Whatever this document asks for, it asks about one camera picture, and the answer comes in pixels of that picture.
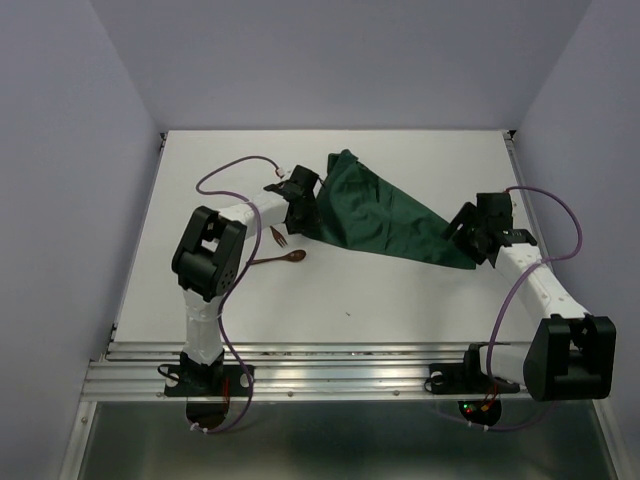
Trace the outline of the brown wooden spoon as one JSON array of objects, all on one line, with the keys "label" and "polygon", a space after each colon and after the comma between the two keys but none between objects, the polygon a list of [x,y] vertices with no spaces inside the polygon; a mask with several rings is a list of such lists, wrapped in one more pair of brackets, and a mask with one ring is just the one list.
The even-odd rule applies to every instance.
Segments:
[{"label": "brown wooden spoon", "polygon": [[307,256],[307,252],[303,249],[296,249],[293,251],[290,251],[286,254],[280,255],[280,256],[276,256],[276,257],[269,257],[269,258],[261,258],[261,259],[254,259],[252,261],[249,262],[249,264],[251,266],[254,265],[261,265],[261,264],[267,264],[267,263],[272,263],[272,262],[290,262],[290,263],[298,263],[303,261]]}]

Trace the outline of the dark green cloth napkin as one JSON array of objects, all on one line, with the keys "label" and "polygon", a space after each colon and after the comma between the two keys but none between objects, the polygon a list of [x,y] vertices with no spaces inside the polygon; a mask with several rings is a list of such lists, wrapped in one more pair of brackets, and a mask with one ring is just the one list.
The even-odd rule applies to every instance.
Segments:
[{"label": "dark green cloth napkin", "polygon": [[476,263],[441,234],[448,222],[345,149],[331,153],[306,236],[335,247],[460,270]]}]

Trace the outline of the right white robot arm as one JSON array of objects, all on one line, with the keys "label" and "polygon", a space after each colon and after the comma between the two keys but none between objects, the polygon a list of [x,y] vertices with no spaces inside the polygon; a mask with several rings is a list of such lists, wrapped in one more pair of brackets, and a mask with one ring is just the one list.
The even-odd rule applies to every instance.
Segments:
[{"label": "right white robot arm", "polygon": [[[442,234],[476,264],[489,262],[512,284],[486,343],[469,346],[461,363],[433,366],[437,393],[525,389],[536,401],[593,400],[609,396],[616,328],[577,302],[550,268],[537,240],[514,226],[509,191],[479,193]],[[502,343],[500,326],[514,298],[525,307],[536,331],[524,346]]]}]

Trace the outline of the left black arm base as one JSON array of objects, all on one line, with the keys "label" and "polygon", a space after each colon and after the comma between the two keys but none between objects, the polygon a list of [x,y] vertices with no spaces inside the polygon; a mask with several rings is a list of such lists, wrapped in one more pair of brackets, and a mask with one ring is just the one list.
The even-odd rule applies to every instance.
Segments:
[{"label": "left black arm base", "polygon": [[164,395],[169,398],[248,398],[248,375],[239,365],[215,367],[211,375],[197,375],[177,364],[161,364],[157,372],[164,379]]}]

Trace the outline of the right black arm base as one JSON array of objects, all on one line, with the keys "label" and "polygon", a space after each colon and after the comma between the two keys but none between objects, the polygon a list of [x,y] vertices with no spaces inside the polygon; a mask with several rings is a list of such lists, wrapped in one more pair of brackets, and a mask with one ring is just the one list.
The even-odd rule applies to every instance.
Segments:
[{"label": "right black arm base", "polygon": [[462,395],[492,393],[516,394],[520,392],[517,383],[503,379],[491,380],[481,367],[485,361],[480,358],[482,347],[487,343],[472,343],[465,351],[463,359],[454,363],[431,363],[429,375],[424,381],[424,389],[434,395]]}]

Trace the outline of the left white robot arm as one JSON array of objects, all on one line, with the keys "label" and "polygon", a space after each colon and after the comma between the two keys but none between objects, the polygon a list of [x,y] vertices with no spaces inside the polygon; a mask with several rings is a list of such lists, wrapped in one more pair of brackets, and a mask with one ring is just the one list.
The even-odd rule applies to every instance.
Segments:
[{"label": "left white robot arm", "polygon": [[231,207],[196,208],[171,262],[183,290],[186,341],[180,363],[188,368],[188,382],[199,393],[215,392],[222,382],[224,347],[220,327],[221,306],[242,275],[245,241],[261,240],[262,231],[283,224],[289,234],[308,233],[320,224],[315,198],[319,176],[297,166],[282,181],[266,186]]}]

